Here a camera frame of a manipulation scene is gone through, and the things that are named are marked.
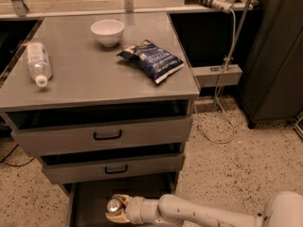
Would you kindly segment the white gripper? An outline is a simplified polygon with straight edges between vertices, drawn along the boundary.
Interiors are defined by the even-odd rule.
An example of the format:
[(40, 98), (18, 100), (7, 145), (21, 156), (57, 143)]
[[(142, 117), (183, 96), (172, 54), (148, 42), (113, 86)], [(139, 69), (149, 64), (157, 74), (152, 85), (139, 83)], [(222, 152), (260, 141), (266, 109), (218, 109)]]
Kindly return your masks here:
[(108, 220), (114, 223), (153, 224), (157, 225), (161, 215), (158, 210), (159, 200), (143, 197), (133, 197), (125, 194), (114, 194), (112, 200), (119, 206), (126, 206), (124, 210), (106, 213)]

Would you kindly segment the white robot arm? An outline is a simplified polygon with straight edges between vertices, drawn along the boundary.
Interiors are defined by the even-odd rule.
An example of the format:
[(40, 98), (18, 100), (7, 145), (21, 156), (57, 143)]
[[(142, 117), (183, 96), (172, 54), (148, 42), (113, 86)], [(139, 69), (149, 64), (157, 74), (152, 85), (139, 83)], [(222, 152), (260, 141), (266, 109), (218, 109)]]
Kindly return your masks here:
[(303, 196), (282, 191), (274, 194), (262, 214), (235, 213), (186, 201), (165, 194), (158, 200), (115, 194), (107, 203), (105, 216), (115, 223), (181, 227), (184, 221), (202, 227), (303, 227)]

